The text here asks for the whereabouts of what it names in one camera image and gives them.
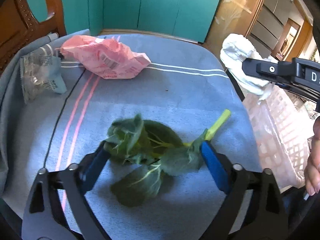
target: chair backrest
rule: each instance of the chair backrest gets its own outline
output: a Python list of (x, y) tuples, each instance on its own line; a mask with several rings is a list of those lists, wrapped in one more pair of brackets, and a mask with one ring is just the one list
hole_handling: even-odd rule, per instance
[(5, 0), (0, 7), (0, 75), (11, 58), (30, 42), (49, 33), (66, 35), (61, 0), (45, 0), (48, 17), (38, 22), (27, 0)]

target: pink stripe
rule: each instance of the pink stripe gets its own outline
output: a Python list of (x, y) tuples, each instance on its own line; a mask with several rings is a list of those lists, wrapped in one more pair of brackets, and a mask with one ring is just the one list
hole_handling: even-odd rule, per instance
[(81, 98), (83, 97), (84, 92), (87, 89), (90, 80), (93, 78), (93, 75), (94, 74), (92, 73), (91, 76), (89, 77), (89, 79), (87, 80), (87, 82), (85, 83), (84, 87), (82, 88), (82, 90), (81, 90), (81, 92), (80, 92), (80, 94), (79, 94), (79, 96), (78, 96), (78, 98), (77, 98), (77, 100), (75, 102), (75, 105), (73, 106), (71, 116), (69, 117), (69, 121), (68, 121), (66, 129), (64, 130), (64, 133), (63, 133), (63, 138), (62, 138), (62, 142), (61, 142), (60, 149), (59, 149), (59, 156), (58, 156), (58, 160), (57, 160), (57, 165), (56, 165), (56, 170), (55, 171), (58, 171), (60, 169), (63, 149), (64, 149), (64, 146), (66, 144), (66, 140), (67, 140), (67, 136), (68, 136), (68, 132), (69, 132), (71, 123), (72, 123), (72, 121), (73, 121), (73, 119), (75, 117), (79, 102), (80, 102)]
[[(78, 138), (78, 134), (79, 134), (80, 127), (81, 127), (81, 123), (82, 123), (82, 121), (83, 121), (85, 112), (87, 111), (87, 107), (88, 107), (89, 101), (90, 101), (90, 99), (91, 99), (92, 96), (93, 96), (94, 90), (96, 89), (99, 80), (100, 80), (100, 76), (97, 77), (96, 81), (94, 82), (94, 84), (93, 84), (93, 86), (92, 86), (92, 88), (91, 88), (91, 90), (90, 90), (90, 93), (89, 93), (86, 101), (84, 102), (84, 106), (83, 106), (81, 115), (80, 115), (80, 117), (79, 117), (79, 120), (78, 120), (78, 123), (77, 123), (77, 126), (76, 126), (76, 130), (75, 130), (75, 133), (73, 134), (72, 143), (71, 143), (71, 147), (70, 147), (70, 151), (69, 151), (69, 156), (68, 156), (68, 160), (67, 160), (67, 167), (71, 164), (73, 152), (74, 152), (74, 150), (75, 150), (76, 141), (77, 141), (77, 138)], [(63, 211), (65, 210), (65, 207), (66, 207), (66, 199), (67, 199), (67, 198), (66, 198), (66, 192), (64, 191), (64, 193), (63, 193), (63, 199), (62, 199), (62, 204), (61, 204)]]

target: human hand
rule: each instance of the human hand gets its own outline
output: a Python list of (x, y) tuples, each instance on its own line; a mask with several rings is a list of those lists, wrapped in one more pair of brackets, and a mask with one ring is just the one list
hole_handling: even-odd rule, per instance
[(304, 170), (306, 189), (310, 196), (320, 190), (320, 117), (313, 125), (314, 136), (311, 142), (311, 153)]

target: green leaf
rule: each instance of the green leaf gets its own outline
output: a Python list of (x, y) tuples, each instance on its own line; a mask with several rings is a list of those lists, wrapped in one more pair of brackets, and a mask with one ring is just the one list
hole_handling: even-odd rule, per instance
[(207, 129), (189, 147), (167, 149), (161, 158), (163, 171), (171, 176), (198, 171), (203, 164), (200, 147), (206, 134)]
[(158, 194), (163, 176), (160, 163), (142, 165), (113, 184), (111, 191), (122, 205), (136, 207)]
[[(106, 145), (112, 156), (124, 161), (134, 160), (140, 163), (140, 157), (133, 158), (137, 154), (152, 155), (152, 147), (148, 139), (148, 134), (144, 128), (144, 121), (140, 114), (133, 119), (117, 120), (112, 123), (108, 129), (109, 138)], [(154, 162), (154, 159), (145, 161), (146, 163)]]
[(138, 153), (132, 157), (126, 158), (126, 161), (129, 161), (132, 164), (144, 164), (144, 165), (151, 165), (152, 163), (156, 162), (158, 159), (153, 158), (150, 155)]
[(180, 137), (170, 127), (152, 120), (144, 120), (144, 126), (154, 153), (162, 155), (167, 148), (183, 146)]

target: gray tablecloth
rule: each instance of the gray tablecloth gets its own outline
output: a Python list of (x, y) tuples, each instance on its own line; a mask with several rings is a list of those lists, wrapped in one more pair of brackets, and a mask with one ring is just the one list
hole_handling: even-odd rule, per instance
[[(58, 48), (69, 37), (49, 45)], [(47, 42), (47, 38), (39, 39), (16, 57)], [(231, 118), (212, 144), (233, 163), (261, 170), (246, 110), (213, 54), (191, 43), (148, 35), (121, 35), (120, 42), (132, 51), (145, 52), (155, 64), (130, 80), (104, 80), (83, 67), (63, 68), (67, 93), (47, 91), (28, 105), (23, 103), (18, 65), (12, 64), (0, 78), (0, 179), (4, 183), (8, 166), (3, 199), (19, 216), (23, 215), (33, 179), (43, 167), (52, 131), (67, 97), (46, 163), (49, 171), (64, 169), (68, 163), (78, 163), (85, 154), (94, 152), (117, 118), (142, 113), (145, 119), (172, 127), (189, 142), (209, 128), (226, 108), (231, 111)], [(114, 240), (196, 240), (225, 197), (203, 166), (198, 173), (166, 180), (155, 199), (127, 208), (116, 201), (110, 185), (131, 169), (108, 162), (94, 189), (86, 194), (93, 212)], [(77, 230), (68, 203), (65, 213), (71, 228)]]

